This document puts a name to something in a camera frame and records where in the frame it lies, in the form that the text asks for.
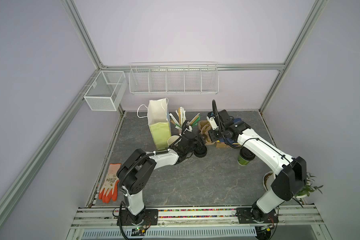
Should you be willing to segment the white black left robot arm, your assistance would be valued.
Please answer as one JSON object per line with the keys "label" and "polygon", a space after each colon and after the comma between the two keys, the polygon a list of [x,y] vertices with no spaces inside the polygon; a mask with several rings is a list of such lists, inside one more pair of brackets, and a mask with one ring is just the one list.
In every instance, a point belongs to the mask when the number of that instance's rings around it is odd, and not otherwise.
{"label": "white black left robot arm", "polygon": [[164,150],[145,152],[136,149],[118,170],[118,189],[125,199],[121,207],[125,208],[127,221],[131,224],[141,224],[149,215],[143,201],[143,188],[154,170],[180,164],[192,156],[203,158],[207,155],[206,143],[201,135],[194,133],[186,124],[181,130],[178,138]]}

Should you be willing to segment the brown pulp cup carrier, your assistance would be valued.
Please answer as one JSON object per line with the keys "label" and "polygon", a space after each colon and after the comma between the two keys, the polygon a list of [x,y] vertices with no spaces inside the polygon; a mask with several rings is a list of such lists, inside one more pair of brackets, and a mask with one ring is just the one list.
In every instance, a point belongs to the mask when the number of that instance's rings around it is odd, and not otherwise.
{"label": "brown pulp cup carrier", "polygon": [[212,141],[210,135],[209,135],[209,130],[212,129],[209,121],[203,120],[203,121],[199,121],[198,122],[198,128],[200,131],[200,134],[202,136],[202,138],[205,141],[205,144],[208,145],[214,145],[216,143],[216,141]]}

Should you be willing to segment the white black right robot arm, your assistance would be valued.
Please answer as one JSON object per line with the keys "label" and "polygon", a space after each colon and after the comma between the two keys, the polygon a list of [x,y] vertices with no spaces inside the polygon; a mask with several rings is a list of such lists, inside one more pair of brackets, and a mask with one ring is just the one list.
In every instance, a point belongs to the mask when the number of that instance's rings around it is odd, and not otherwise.
{"label": "white black right robot arm", "polygon": [[270,212],[284,202],[291,200],[307,183],[307,163],[301,157],[292,157],[263,139],[243,121],[234,122],[226,110],[218,111],[212,100],[212,111],[208,113],[212,127],[209,135],[212,141],[224,140],[233,149],[246,152],[245,161],[258,157],[273,172],[275,179],[271,187],[251,209],[252,218],[261,223],[268,219]]}

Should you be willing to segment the green paper coffee cup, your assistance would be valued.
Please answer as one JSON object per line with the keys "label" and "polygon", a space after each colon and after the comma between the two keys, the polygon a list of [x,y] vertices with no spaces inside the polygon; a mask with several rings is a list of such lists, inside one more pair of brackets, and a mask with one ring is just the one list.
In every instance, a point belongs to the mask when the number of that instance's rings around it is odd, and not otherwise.
{"label": "green paper coffee cup", "polygon": [[248,150],[246,148],[242,148],[239,153],[238,163],[241,166],[246,166],[252,160],[254,160],[255,157],[256,157],[256,155],[254,153],[252,153],[250,150]]}

